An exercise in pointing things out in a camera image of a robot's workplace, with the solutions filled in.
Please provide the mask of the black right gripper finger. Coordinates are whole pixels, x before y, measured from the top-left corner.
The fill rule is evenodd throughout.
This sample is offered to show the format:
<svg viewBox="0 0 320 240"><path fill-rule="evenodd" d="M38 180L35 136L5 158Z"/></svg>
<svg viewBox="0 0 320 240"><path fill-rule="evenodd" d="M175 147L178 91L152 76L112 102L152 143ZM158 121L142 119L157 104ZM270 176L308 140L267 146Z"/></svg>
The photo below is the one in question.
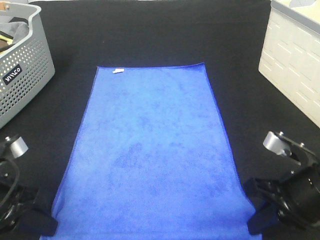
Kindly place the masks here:
<svg viewBox="0 0 320 240"><path fill-rule="evenodd" d="M243 190L248 198L265 199L268 181L260 178L250 178L243 184Z"/></svg>
<svg viewBox="0 0 320 240"><path fill-rule="evenodd" d="M250 235L259 235L279 222L275 205L265 203L247 221Z"/></svg>

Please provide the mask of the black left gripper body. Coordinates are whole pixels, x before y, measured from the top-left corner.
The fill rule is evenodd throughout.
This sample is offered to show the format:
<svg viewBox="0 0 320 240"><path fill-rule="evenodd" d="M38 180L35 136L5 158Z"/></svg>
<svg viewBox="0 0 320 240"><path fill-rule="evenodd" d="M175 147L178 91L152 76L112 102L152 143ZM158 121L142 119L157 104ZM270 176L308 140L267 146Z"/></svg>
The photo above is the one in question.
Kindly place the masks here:
<svg viewBox="0 0 320 240"><path fill-rule="evenodd" d="M38 190L34 187L18 186L0 207L0 233L11 232L22 216L32 210Z"/></svg>

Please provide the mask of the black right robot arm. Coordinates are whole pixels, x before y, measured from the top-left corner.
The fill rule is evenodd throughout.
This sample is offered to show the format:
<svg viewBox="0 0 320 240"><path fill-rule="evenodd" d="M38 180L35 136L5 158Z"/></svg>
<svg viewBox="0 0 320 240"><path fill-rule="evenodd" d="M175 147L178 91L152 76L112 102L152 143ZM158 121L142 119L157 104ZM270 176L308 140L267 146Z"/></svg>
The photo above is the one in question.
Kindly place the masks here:
<svg viewBox="0 0 320 240"><path fill-rule="evenodd" d="M280 223L298 229L320 227L320 160L303 144L275 135L266 138L267 149L295 160L299 170L291 170L279 180L250 178L244 185L248 197L265 202L247 221L251 235L258 235Z"/></svg>

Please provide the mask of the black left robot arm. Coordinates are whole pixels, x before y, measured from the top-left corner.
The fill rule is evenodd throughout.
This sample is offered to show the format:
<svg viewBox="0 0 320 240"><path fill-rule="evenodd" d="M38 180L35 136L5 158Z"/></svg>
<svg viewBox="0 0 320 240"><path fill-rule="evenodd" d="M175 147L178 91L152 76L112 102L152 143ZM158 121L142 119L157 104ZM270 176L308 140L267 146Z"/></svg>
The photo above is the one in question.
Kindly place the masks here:
<svg viewBox="0 0 320 240"><path fill-rule="evenodd" d="M43 187L20 183L21 171L15 159L28 149L22 137L6 137L0 143L0 232L52 237L58 221L51 216L51 194Z"/></svg>

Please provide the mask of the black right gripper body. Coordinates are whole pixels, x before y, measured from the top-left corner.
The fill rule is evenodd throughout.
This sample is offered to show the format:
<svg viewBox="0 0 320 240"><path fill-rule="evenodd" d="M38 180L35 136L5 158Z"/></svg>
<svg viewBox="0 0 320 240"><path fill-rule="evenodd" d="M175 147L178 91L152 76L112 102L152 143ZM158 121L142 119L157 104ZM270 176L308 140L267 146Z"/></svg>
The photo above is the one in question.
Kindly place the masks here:
<svg viewBox="0 0 320 240"><path fill-rule="evenodd" d="M277 207L278 215L305 228L320 228L320 167L308 166L285 180L254 180L255 193Z"/></svg>

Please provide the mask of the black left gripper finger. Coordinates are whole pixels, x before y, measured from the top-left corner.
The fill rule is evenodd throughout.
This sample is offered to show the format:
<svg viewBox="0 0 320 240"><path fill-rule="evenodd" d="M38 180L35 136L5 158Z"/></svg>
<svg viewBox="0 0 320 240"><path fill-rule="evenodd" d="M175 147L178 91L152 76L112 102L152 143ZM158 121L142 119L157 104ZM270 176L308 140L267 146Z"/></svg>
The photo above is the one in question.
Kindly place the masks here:
<svg viewBox="0 0 320 240"><path fill-rule="evenodd" d="M47 188L40 188L36 193L33 210L40 215L52 216L52 205L55 199L55 193Z"/></svg>
<svg viewBox="0 0 320 240"><path fill-rule="evenodd" d="M52 237L55 235L58 221L52 216L38 210L30 209L17 220L15 230L23 233Z"/></svg>

